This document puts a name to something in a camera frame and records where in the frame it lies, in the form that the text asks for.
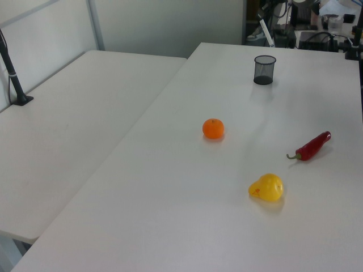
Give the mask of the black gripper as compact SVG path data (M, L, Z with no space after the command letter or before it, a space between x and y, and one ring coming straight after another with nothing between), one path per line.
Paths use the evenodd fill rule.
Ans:
M259 8L256 14L257 20L268 22L273 14L281 14L287 11L287 1L285 0L266 0L264 8Z

